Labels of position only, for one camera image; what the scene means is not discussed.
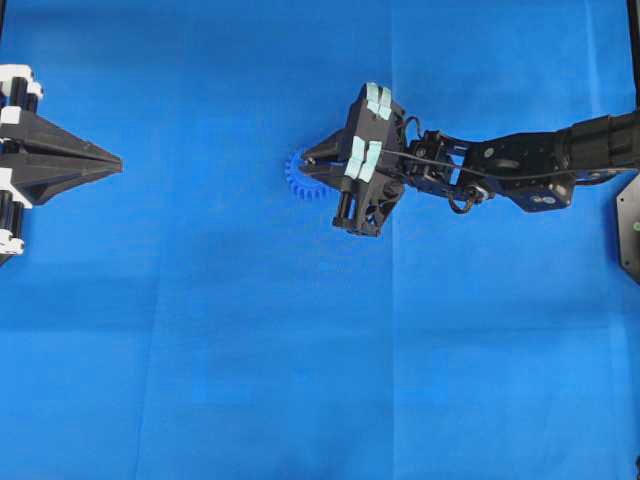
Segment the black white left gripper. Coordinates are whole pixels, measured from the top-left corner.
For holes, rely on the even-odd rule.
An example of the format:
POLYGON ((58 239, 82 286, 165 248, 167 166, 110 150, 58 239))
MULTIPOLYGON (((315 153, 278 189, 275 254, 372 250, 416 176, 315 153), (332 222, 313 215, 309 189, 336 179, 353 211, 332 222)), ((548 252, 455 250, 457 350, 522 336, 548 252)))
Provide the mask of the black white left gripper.
POLYGON ((24 253, 26 209, 122 172, 119 157, 33 113, 42 98, 43 88, 28 65, 1 66, 1 139, 44 153, 1 155, 2 266, 24 253))

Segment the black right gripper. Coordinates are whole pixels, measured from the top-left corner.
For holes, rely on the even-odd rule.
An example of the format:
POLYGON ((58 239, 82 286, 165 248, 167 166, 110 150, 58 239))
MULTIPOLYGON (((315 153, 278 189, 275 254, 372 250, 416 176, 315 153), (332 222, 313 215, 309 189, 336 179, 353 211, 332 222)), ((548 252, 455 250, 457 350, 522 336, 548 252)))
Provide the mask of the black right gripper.
POLYGON ((340 192, 333 225, 352 235, 377 237, 404 194, 399 155, 406 147, 405 111, 389 88, 363 85, 345 128, 307 149, 299 171, 340 192))

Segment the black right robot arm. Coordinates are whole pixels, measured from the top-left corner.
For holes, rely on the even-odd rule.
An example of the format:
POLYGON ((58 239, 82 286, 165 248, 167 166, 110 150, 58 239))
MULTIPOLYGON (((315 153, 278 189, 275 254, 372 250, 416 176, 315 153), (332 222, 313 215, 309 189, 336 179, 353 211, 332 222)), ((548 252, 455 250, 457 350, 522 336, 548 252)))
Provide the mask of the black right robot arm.
POLYGON ((639 168, 638 112, 481 142, 440 131, 409 140, 412 121, 389 88, 367 82, 345 126, 302 154, 300 172, 340 194, 335 227, 379 236, 407 188, 458 215, 497 196, 530 213, 564 209, 576 187, 639 168))

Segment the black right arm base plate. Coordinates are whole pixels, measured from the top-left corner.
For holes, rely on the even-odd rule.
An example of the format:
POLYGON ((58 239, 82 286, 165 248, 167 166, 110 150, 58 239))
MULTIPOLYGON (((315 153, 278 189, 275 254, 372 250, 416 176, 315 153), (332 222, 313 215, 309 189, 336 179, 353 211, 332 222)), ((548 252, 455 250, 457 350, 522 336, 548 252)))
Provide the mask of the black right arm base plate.
POLYGON ((639 175, 636 174, 616 197, 619 263, 636 283, 640 282, 639 183, 639 175))

